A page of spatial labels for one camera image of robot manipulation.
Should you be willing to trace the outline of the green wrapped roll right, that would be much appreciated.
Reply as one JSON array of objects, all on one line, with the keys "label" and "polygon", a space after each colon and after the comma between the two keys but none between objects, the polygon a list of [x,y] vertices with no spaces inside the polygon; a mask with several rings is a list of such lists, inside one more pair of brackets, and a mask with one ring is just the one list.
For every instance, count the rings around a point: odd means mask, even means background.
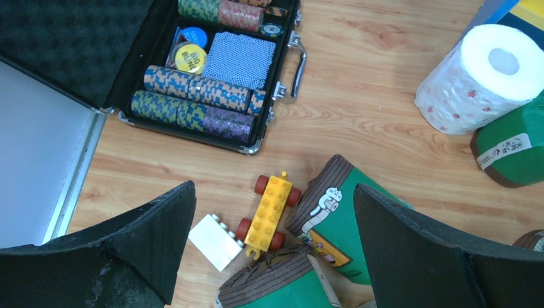
[{"label": "green wrapped roll right", "polygon": [[543,252],[543,234],[543,229],[532,230],[518,238],[513,243],[513,246],[526,248],[536,252]]}]

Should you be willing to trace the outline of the black poker chip case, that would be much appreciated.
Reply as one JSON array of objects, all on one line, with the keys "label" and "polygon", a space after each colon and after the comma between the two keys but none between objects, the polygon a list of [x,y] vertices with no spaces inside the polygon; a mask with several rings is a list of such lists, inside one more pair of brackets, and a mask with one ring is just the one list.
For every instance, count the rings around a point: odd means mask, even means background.
[{"label": "black poker chip case", "polygon": [[[129,125],[246,155],[285,96],[287,52],[302,48],[300,1],[2,1],[1,60]],[[172,67],[181,29],[276,43],[263,89]]]}]

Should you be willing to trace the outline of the yellow big blind button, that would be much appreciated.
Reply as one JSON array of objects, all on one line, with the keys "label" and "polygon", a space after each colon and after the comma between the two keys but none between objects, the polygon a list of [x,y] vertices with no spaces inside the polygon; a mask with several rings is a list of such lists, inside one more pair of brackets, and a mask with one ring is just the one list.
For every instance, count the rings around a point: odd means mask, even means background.
[{"label": "yellow big blind button", "polygon": [[207,62],[207,53],[199,45],[182,42],[174,47],[172,67],[183,72],[201,74]]}]

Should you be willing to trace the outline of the plain white paper towel roll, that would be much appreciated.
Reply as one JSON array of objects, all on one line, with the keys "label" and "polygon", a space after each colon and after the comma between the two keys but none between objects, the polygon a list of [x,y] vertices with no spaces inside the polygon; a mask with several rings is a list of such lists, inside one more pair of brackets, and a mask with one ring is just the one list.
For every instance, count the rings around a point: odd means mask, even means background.
[{"label": "plain white paper towel roll", "polygon": [[437,130],[474,132],[543,91],[543,50],[500,24],[472,28],[417,88],[414,104]]}]

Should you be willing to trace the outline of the blue playing card deck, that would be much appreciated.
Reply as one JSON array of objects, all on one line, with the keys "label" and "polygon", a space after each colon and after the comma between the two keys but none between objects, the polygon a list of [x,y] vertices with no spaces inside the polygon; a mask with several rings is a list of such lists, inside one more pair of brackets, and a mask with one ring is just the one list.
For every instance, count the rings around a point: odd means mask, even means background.
[{"label": "blue playing card deck", "polygon": [[231,32],[216,33],[202,76],[249,89],[263,89],[276,43]]}]

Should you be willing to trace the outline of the green wrapped roll front left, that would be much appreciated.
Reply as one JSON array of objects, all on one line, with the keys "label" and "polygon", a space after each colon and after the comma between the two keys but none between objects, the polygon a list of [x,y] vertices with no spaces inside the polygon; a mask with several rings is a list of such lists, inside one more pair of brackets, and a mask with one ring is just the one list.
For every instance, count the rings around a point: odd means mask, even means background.
[{"label": "green wrapped roll front left", "polygon": [[324,269],[332,266],[303,245],[264,253],[218,289],[216,307],[341,307]]}]

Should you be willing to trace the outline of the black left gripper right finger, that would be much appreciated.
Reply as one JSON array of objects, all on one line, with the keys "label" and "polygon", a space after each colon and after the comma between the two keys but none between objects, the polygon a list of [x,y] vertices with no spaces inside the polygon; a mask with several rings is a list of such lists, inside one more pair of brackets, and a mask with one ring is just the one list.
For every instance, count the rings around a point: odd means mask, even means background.
[{"label": "black left gripper right finger", "polygon": [[463,232],[359,184],[353,207],[379,307],[542,307],[543,254]]}]

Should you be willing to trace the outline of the green wrapped roll brown band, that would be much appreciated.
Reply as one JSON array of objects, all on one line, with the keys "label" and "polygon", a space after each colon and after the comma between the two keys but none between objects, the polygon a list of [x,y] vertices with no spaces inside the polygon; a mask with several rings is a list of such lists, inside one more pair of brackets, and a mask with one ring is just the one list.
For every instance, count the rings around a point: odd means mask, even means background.
[{"label": "green wrapped roll brown band", "polygon": [[285,229],[356,284],[370,285],[353,206],[358,184],[396,200],[340,154],[325,164],[285,222]]}]

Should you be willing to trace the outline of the blue shelf with coloured boards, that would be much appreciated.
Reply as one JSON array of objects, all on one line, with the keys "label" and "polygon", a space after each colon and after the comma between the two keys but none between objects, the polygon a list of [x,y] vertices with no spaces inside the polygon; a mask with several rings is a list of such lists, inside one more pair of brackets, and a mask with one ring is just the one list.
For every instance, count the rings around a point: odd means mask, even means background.
[{"label": "blue shelf with coloured boards", "polygon": [[516,28],[543,49],[543,0],[484,1],[458,41],[481,24],[501,24]]}]

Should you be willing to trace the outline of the blue small blind button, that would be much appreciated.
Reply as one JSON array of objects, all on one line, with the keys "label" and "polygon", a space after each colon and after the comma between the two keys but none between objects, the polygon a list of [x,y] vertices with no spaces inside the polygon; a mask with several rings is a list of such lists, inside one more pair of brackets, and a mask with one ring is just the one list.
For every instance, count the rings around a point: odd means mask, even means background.
[{"label": "blue small blind button", "polygon": [[181,29],[181,35],[186,41],[196,44],[203,49],[207,46],[208,35],[199,27],[193,26]]}]

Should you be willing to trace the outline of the plain green wrapped roll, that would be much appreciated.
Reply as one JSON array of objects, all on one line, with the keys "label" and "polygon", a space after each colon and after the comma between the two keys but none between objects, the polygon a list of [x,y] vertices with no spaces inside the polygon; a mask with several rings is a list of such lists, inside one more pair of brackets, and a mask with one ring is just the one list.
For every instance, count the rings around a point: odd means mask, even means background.
[{"label": "plain green wrapped roll", "polygon": [[517,188],[543,181],[543,94],[478,129],[470,149],[496,183]]}]

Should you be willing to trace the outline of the white toy brick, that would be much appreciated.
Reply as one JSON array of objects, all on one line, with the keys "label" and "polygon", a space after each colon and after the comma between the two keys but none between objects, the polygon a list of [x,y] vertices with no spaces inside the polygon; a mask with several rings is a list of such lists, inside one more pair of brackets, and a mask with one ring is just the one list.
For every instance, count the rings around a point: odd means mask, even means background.
[{"label": "white toy brick", "polygon": [[189,240],[218,271],[223,271],[244,248],[216,214],[204,216],[189,232]]}]

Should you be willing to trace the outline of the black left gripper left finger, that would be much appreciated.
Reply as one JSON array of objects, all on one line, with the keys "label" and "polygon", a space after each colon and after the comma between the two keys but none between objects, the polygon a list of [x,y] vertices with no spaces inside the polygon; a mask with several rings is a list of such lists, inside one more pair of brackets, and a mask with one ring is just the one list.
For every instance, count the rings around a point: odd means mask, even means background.
[{"label": "black left gripper left finger", "polygon": [[171,304],[196,208],[192,181],[46,244],[1,250],[2,307]]}]

